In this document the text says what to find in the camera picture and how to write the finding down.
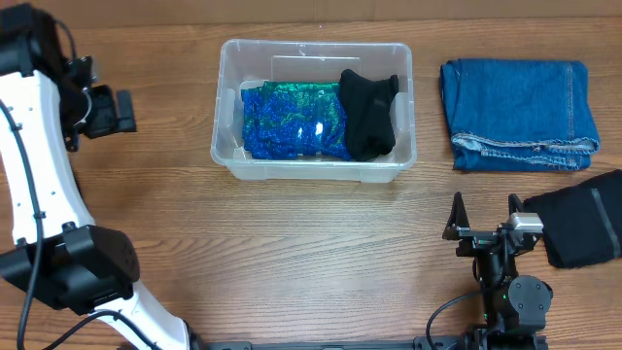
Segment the blue green sequin cloth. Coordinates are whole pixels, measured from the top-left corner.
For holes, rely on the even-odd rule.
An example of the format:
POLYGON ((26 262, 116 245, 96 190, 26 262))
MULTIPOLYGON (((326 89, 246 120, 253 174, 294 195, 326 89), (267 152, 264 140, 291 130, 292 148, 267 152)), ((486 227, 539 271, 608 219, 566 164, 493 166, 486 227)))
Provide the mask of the blue green sequin cloth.
POLYGON ((350 160, 338 83, 265 82, 243 89, 242 138, 253 158, 350 160))

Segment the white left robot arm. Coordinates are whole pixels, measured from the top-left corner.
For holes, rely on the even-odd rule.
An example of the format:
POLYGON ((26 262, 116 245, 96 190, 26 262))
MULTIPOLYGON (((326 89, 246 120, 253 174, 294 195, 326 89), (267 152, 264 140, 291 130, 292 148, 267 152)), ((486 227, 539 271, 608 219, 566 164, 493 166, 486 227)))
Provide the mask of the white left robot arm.
POLYGON ((69 156, 90 139, 136 128, 131 95, 96 81, 93 60, 64 52, 65 25, 28 3, 1 13, 1 157, 13 205, 2 277, 83 324, 100 320, 138 349, 200 349, 202 339, 140 279, 128 236, 98 226, 69 156))

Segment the black sock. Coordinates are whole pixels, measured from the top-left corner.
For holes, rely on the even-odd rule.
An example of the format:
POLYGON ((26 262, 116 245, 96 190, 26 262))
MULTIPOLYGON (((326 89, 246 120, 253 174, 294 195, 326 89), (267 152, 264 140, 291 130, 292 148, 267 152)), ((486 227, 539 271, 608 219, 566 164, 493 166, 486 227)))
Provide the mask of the black sock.
POLYGON ((398 93, 398 76, 371 81, 346 69, 339 81, 339 100, 346 114, 345 143, 355 161, 388 155, 396 145, 390 116, 398 93))

